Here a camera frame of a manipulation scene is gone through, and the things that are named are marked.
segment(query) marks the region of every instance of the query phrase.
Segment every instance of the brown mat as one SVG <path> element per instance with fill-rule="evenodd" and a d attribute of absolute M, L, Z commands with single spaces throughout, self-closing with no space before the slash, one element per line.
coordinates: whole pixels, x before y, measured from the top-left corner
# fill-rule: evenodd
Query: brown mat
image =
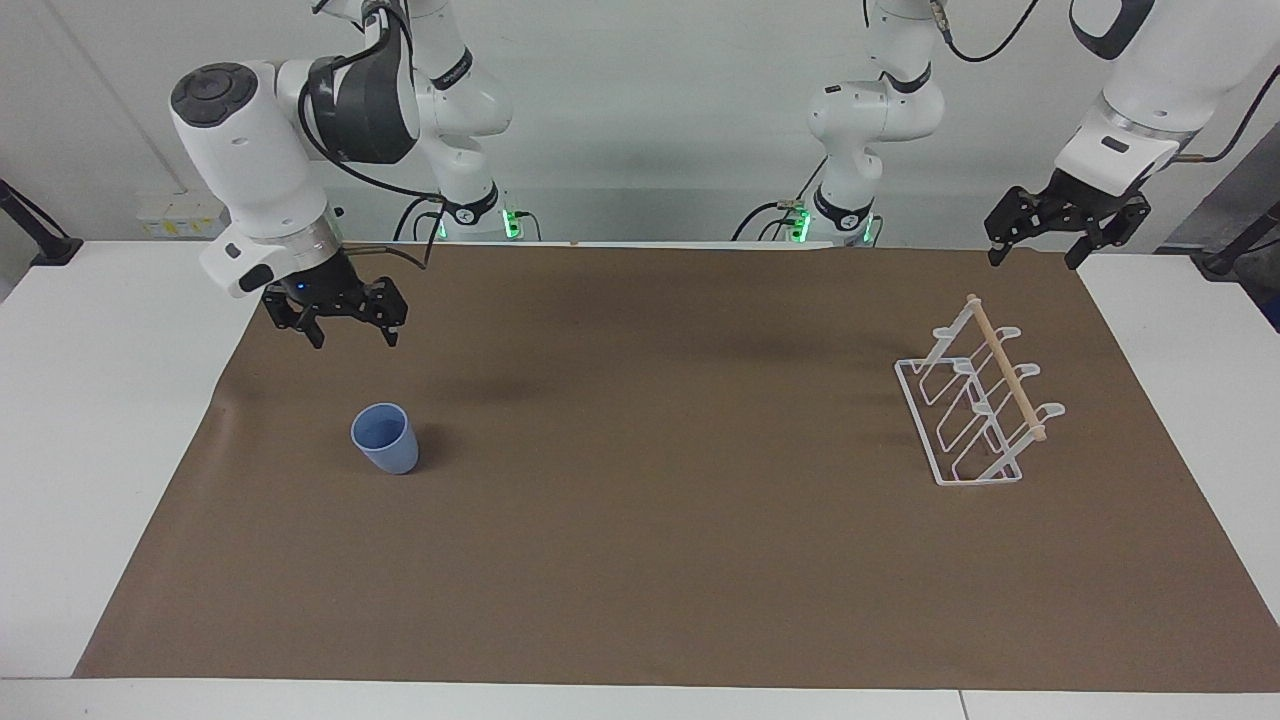
<path fill-rule="evenodd" d="M 1018 252 L 442 247 L 396 350 L 259 313 L 77 676 L 1280 691 L 1280 630 L 1079 279 Z M 933 484 L 965 293 L 1068 405 Z M 352 447 L 406 406 L 404 478 Z"/>

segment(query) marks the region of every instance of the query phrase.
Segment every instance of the wooden dowel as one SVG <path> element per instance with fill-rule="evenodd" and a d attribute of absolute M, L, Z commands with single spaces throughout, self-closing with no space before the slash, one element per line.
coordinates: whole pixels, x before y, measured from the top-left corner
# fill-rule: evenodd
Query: wooden dowel
<path fill-rule="evenodd" d="M 987 311 L 982 307 L 982 300 L 977 295 L 970 295 L 969 301 L 973 302 L 973 316 L 978 320 L 983 337 L 987 338 L 991 354 L 995 355 L 996 364 L 1000 365 L 1000 372 L 1004 373 L 1005 382 L 1009 383 L 1009 392 L 1014 393 L 1014 402 L 1023 413 L 1023 420 L 1030 428 L 1036 442 L 1043 442 L 1048 437 L 1044 425 L 1036 418 L 1036 409 L 1032 406 L 1030 398 L 1027 397 L 1027 391 L 1023 389 L 1023 382 L 1018 378 L 1018 373 L 1014 372 L 1014 364 L 1009 361 L 1009 355 L 1005 355 L 996 328 L 991 327 L 991 319 L 987 318 Z"/>

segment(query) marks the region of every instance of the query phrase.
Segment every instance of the white wall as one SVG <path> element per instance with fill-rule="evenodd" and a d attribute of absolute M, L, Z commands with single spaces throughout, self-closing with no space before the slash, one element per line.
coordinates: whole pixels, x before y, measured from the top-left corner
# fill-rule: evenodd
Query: white wall
<path fill-rule="evenodd" d="M 813 90 L 873 77 L 856 0 L 454 3 L 468 45 L 516 99 L 511 131 L 486 142 L 498 178 L 556 240 L 723 238 L 748 209 L 794 195 L 820 159 L 805 126 Z M 137 236 L 134 191 L 201 187 L 166 114 L 178 77 L 215 60 L 357 47 L 349 26 L 306 5 L 0 0 L 0 58 L 35 73 L 0 81 L 0 174 L 42 193 L 72 232 Z M 993 46 L 1023 5 L 952 3 L 957 42 L 970 53 Z M 1044 183 L 1107 74 L 1071 36 L 1066 5 L 1046 3 L 986 65 L 940 53 L 941 131 L 881 150 L 884 243 L 982 246 L 982 219 L 1000 195 Z M 1197 147 L 1216 150 L 1262 77 L 1231 97 Z M 1233 160 L 1277 119 L 1280 102 L 1268 102 Z M 1156 215 L 1134 246 L 1158 245 L 1231 165 L 1175 168 L 1151 182 Z M 348 234 L 389 234 L 396 199 L 320 172 L 349 213 Z M 431 184 L 416 159 L 375 172 Z"/>

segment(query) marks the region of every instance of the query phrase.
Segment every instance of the light blue plastic cup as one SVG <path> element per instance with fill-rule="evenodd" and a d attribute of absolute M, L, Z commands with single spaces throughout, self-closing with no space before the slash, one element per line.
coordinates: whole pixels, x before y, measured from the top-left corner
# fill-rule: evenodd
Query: light blue plastic cup
<path fill-rule="evenodd" d="M 361 410 L 351 423 L 351 442 L 385 473 L 403 475 L 417 465 L 417 436 L 399 405 L 379 402 Z"/>

